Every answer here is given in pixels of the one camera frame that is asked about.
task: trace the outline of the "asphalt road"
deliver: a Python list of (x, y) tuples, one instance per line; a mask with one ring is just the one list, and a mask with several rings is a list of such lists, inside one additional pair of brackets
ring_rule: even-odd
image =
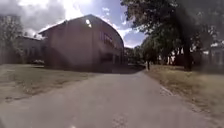
[(0, 128), (212, 128), (144, 73), (105, 74), (0, 105)]

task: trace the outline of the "cloud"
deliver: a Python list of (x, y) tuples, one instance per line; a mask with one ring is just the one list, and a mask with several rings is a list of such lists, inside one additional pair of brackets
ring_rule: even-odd
[(141, 42), (135, 41), (135, 40), (125, 40), (124, 41), (124, 46), (129, 47), (129, 48), (134, 48), (137, 45), (140, 45)]
[(134, 34), (137, 34), (137, 33), (139, 33), (140, 31), (137, 29), (137, 30), (134, 30), (133, 32), (134, 32)]
[(33, 34), (65, 19), (83, 16), (79, 4), (78, 0), (0, 0), (0, 14), (20, 16), (25, 31)]
[(126, 25), (126, 24), (127, 24), (127, 21), (125, 20), (124, 22), (122, 22), (122, 24), (123, 24), (123, 25)]
[(110, 9), (109, 9), (109, 8), (106, 8), (106, 7), (103, 7), (102, 10), (103, 10), (104, 12), (109, 12), (109, 11), (110, 11)]

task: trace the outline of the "tree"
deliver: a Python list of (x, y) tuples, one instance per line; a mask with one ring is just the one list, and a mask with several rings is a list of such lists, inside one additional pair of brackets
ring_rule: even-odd
[(20, 51), (17, 37), (22, 34), (20, 18), (15, 15), (0, 16), (0, 57), (1, 63), (11, 63), (18, 59)]
[(140, 46), (134, 47), (133, 53), (134, 53), (134, 62), (136, 64), (138, 64), (142, 60), (142, 50), (141, 50), (141, 47)]
[(133, 21), (132, 27), (148, 35), (163, 25), (175, 28), (183, 45), (185, 68), (191, 69), (193, 20), (180, 4), (167, 0), (122, 0), (121, 5), (127, 7), (125, 14), (128, 21)]
[(159, 47), (157, 43), (155, 43), (153, 38), (148, 36), (146, 39), (144, 39), (141, 45), (141, 49), (142, 49), (142, 58), (144, 61), (149, 62), (151, 61), (156, 63), (157, 58), (159, 56)]

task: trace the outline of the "grass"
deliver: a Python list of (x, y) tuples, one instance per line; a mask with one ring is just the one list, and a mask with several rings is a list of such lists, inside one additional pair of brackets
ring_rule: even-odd
[(93, 73), (49, 70), (34, 65), (0, 66), (0, 102), (11, 101), (62, 88), (93, 76)]
[(148, 75), (224, 123), (224, 75), (154, 65)]

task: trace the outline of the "building wall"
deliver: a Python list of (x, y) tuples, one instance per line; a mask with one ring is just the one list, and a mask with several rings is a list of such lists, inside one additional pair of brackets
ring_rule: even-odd
[(33, 62), (35, 60), (43, 60), (44, 42), (42, 40), (30, 37), (18, 37), (19, 47), (24, 51), (26, 61)]
[(53, 67), (86, 67), (92, 64), (91, 32), (82, 19), (65, 22), (49, 32), (48, 64)]
[(106, 22), (96, 17), (93, 18), (94, 19), (92, 21), (93, 22), (96, 21), (94, 23), (95, 25), (94, 43), (97, 44), (94, 46), (96, 46), (96, 49), (98, 51), (98, 53), (96, 53), (96, 56), (98, 56), (99, 61), (102, 62), (102, 58), (104, 58), (105, 55), (107, 54), (111, 54), (113, 55), (113, 57), (117, 56), (119, 57), (118, 61), (121, 61), (124, 51), (124, 45), (120, 35), (116, 32), (115, 29), (113, 29)]
[[(105, 43), (109, 35), (116, 46)], [(85, 16), (53, 27), (47, 32), (47, 64), (51, 67), (93, 67), (102, 62), (107, 53), (121, 56), (122, 39), (108, 24), (94, 16)]]

